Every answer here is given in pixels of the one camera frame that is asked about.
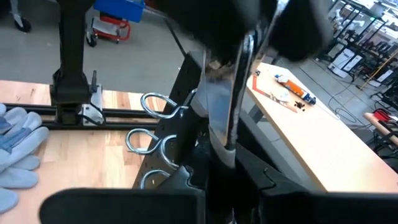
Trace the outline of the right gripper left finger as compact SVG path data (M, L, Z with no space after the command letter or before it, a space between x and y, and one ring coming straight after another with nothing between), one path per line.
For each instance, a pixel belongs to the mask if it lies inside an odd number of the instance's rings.
M180 167L156 189L66 189L40 206L41 224L206 224L206 195Z

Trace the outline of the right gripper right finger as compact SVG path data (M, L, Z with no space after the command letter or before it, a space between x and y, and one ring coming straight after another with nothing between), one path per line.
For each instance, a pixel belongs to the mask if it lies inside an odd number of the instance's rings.
M310 191L242 146L236 168L255 224L398 224L398 194Z

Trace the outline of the black-handled scissors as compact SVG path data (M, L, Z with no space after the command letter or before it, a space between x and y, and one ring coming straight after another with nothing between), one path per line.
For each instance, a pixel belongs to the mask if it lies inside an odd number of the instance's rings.
M249 73L268 49L298 62L331 39L326 0L156 0L206 48L196 101L206 108L218 163L235 167L239 113Z

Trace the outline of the light wood table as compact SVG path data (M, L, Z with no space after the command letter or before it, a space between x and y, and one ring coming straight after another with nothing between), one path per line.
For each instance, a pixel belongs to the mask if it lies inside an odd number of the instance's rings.
M274 93L283 90L276 75L303 86L288 69L260 63L246 91L317 187L329 192L398 194L398 174L321 100L301 110L294 106L301 100L294 94L287 104L274 101Z

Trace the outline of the orange glue tube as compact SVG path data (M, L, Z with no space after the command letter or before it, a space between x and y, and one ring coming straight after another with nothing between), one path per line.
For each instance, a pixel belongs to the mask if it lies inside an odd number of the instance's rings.
M290 90L295 95L299 96L303 101L307 102L310 105L315 105L317 100L315 96L305 91L302 87L298 86L291 79L287 78L284 75L275 75L275 78L278 83L284 86L286 89Z

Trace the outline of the blue-striped grey work glove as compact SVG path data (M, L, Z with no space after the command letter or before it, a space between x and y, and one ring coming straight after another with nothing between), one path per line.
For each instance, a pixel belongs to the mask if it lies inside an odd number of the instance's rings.
M19 196L14 189L31 189L40 166L35 151L48 138L49 129L35 112L0 103L0 214L14 208Z

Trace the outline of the black metal pegboard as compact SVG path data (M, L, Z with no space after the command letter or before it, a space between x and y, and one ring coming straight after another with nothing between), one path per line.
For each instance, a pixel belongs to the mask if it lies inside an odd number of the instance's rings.
M202 54L189 52L186 54L177 79L167 96L178 105L182 105L188 94L199 85L202 75ZM170 114L173 108L164 100L155 97L146 99L147 106L155 112ZM177 114L171 119L158 119L155 131L151 132L159 138L176 135L177 138L169 140L166 144L166 155L180 167L185 167L191 174L188 184L196 189L205 191L209 181L211 144L208 133L208 119L195 105L194 97L181 118ZM133 134L130 142L134 147L150 148L155 146L155 140L144 133ZM139 185L143 175L150 170L164 170L170 176L178 169L169 167L156 150L152 154L143 155L144 160L139 169L133 187L140 189ZM149 176L144 189L156 189L169 177L162 174Z

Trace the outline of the blue plastic bin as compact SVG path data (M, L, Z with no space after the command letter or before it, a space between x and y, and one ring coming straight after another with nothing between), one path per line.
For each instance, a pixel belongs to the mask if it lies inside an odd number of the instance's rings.
M144 0L96 0L93 7L112 16L140 22L145 6Z

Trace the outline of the black caster wheel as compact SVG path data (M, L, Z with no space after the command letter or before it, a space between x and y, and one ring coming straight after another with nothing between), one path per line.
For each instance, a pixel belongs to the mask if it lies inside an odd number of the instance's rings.
M21 16L19 12L19 0L9 0L11 6L11 14L14 18L14 25L21 32L28 33L31 31L30 22Z

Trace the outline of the black aluminium table frame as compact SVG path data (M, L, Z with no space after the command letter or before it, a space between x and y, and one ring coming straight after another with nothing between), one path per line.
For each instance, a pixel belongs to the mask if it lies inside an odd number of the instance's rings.
M49 105L24 105L15 103L4 103L8 110L22 107L27 112L35 112L42 116L55 116L56 107ZM42 125L49 130L66 131L66 130L108 130L108 131L127 131L135 128L144 128L154 131L158 122L152 119L144 111L140 110L124 110L124 109L104 109L103 113L107 119L105 124L85 126L81 124L62 124L56 121L43 121ZM142 121L110 121L109 118L132 118L132 119L150 119L148 122Z

